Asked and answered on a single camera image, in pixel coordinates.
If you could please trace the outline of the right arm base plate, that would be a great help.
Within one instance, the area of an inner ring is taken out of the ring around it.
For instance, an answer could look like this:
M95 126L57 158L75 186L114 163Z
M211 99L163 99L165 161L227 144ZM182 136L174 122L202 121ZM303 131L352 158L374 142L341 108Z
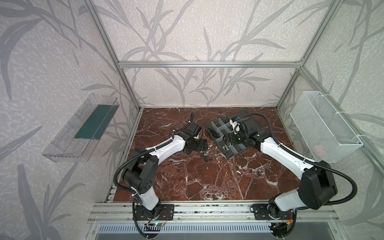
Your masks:
M293 211L281 211L278 207L269 204L253 204L250 211L256 220L290 221L293 219Z

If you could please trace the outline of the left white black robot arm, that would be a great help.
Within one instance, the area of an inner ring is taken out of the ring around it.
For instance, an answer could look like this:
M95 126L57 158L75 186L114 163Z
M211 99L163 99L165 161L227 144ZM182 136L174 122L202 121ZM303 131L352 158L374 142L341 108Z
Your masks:
M150 148L134 150L114 173L114 185L130 192L133 204L137 204L150 219L158 217L161 212L161 201L153 188L158 166L179 152L189 155L208 150L208 140L199 138L202 127L194 123L194 116L192 112L188 124L174 130L168 140Z

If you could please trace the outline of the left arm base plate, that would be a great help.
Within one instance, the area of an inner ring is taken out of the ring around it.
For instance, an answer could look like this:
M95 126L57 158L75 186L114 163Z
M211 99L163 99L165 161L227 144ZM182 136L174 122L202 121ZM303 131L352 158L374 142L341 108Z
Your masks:
M135 205L133 210L135 219L137 221L149 221L149 220L161 220L171 221L173 220L175 213L175 205L173 204L160 204L156 205L153 210L148 210L142 205Z

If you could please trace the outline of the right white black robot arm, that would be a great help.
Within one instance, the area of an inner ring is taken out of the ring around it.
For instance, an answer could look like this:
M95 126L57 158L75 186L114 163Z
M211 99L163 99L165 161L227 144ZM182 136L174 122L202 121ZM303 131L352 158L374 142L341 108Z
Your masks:
M352 200L358 192L356 182L348 175L334 170L325 162L316 162L295 152L280 142L273 133L270 120L263 114L258 114L267 125L259 124L250 127L254 114L242 118L233 117L229 120L232 131L226 138L230 143L246 143L266 154L290 170L300 180L297 189L279 194L269 200L271 214L289 210L312 209L322 206L339 205ZM344 198L333 200L338 193L334 176L337 175L351 184L351 192Z

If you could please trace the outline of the grey plastic organizer box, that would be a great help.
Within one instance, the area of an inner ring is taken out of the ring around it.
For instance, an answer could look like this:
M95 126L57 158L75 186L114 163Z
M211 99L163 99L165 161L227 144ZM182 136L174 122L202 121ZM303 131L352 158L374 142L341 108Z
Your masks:
M261 149L261 143L271 136L264 126L247 110L240 110L205 125L211 140L227 160L243 154L247 149Z

